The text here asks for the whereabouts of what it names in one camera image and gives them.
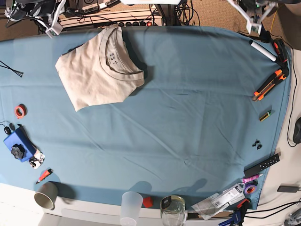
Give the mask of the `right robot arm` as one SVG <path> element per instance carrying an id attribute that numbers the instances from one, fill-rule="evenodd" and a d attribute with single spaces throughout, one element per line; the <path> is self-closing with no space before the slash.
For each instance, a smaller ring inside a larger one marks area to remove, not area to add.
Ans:
<path id="1" fill-rule="evenodd" d="M 5 27 L 29 19 L 44 30 L 53 28 L 64 12 L 65 4 L 65 0 L 13 0 L 5 9 L 4 14 L 8 18 Z"/>

